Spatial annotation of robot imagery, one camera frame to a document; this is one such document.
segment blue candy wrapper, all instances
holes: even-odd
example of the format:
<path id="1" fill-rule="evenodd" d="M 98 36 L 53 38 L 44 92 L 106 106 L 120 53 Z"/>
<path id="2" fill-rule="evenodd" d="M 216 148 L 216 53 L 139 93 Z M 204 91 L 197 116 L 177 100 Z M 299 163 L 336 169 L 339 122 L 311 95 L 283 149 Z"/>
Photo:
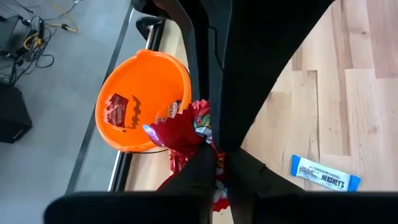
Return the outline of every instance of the blue candy wrapper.
<path id="1" fill-rule="evenodd" d="M 342 192 L 355 192 L 361 181 L 361 178 L 355 175 L 346 174 L 296 155 L 292 157 L 290 174 Z"/>

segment orange plastic pail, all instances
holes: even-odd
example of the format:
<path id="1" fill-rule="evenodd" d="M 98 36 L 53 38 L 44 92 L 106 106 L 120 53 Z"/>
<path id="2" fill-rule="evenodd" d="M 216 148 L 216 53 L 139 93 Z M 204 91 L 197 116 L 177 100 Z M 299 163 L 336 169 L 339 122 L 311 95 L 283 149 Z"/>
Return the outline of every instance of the orange plastic pail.
<path id="1" fill-rule="evenodd" d="M 140 50 L 105 81 L 96 102 L 95 121 L 110 146 L 142 152 L 155 146 L 142 125 L 181 112 L 190 102 L 191 83 L 185 67 L 171 55 Z"/>

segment candy wrapper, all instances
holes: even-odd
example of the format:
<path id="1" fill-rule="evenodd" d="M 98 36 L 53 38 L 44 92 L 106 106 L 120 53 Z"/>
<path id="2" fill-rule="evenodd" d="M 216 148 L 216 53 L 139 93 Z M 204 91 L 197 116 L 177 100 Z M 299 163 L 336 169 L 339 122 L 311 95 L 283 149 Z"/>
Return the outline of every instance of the candy wrapper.
<path id="1" fill-rule="evenodd" d="M 170 149 L 170 169 L 173 174 L 159 187 L 162 188 L 173 179 L 199 150 L 199 145 L 206 141 L 216 151 L 216 182 L 213 210 L 219 212 L 229 206 L 224 187 L 224 157 L 213 144 L 210 126 L 210 108 L 205 100 L 189 104 L 182 113 L 164 119 L 157 124 L 144 125 L 145 132 L 157 146 Z"/>

